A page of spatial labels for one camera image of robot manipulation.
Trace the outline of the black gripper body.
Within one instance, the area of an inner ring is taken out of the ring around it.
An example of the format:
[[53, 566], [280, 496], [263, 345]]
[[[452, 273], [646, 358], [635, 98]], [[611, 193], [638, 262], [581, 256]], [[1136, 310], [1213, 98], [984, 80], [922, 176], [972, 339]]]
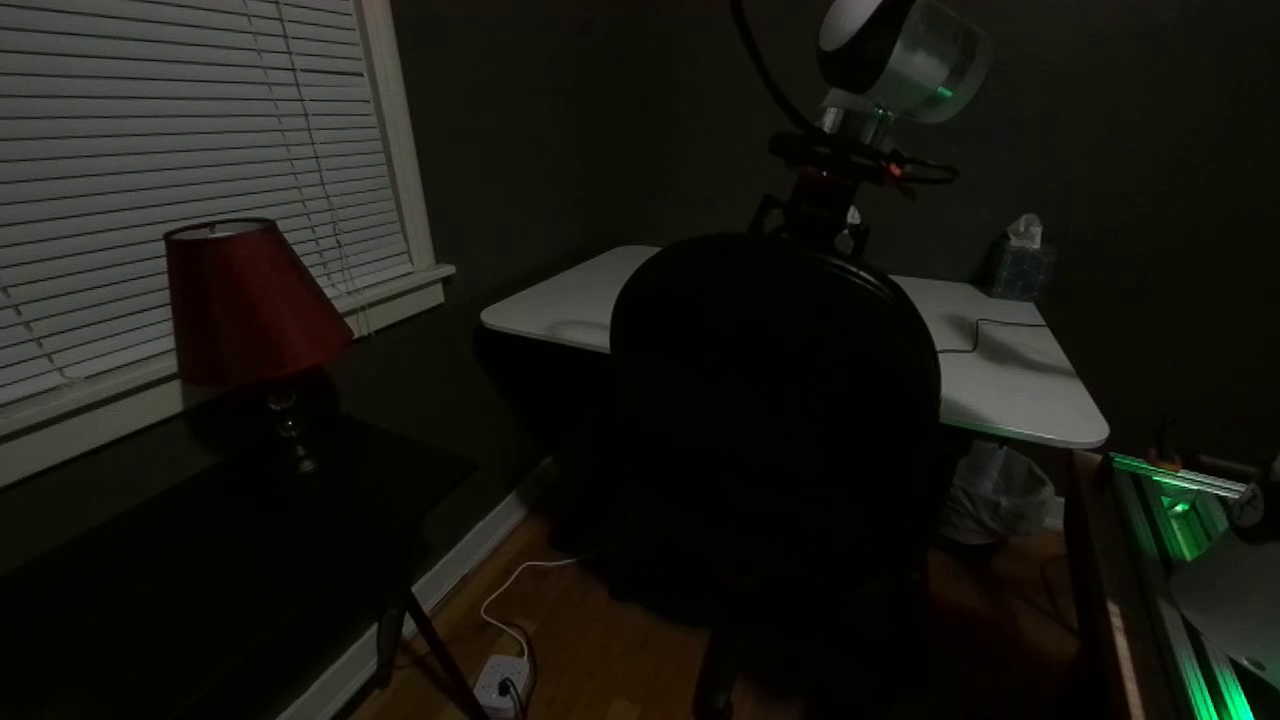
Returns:
[[748, 231], [839, 262], [861, 262], [872, 240], [872, 229], [861, 211], [864, 184], [914, 196], [920, 190], [942, 190], [959, 181], [957, 166], [825, 133], [774, 133], [768, 153], [791, 171], [791, 193], [764, 196], [748, 220]]

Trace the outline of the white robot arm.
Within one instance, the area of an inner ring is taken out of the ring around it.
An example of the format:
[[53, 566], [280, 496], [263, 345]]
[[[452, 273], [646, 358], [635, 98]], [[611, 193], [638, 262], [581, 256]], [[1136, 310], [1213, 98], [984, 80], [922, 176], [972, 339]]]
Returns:
[[830, 0], [815, 27], [825, 80], [815, 116], [771, 78], [748, 3], [727, 0], [727, 10], [750, 73], [789, 122], [768, 153], [796, 171], [789, 196], [757, 205], [750, 235], [861, 262], [872, 235], [861, 211], [864, 184], [914, 196], [959, 181], [957, 166], [886, 140], [893, 125], [948, 125], [987, 78], [987, 36], [942, 0]]

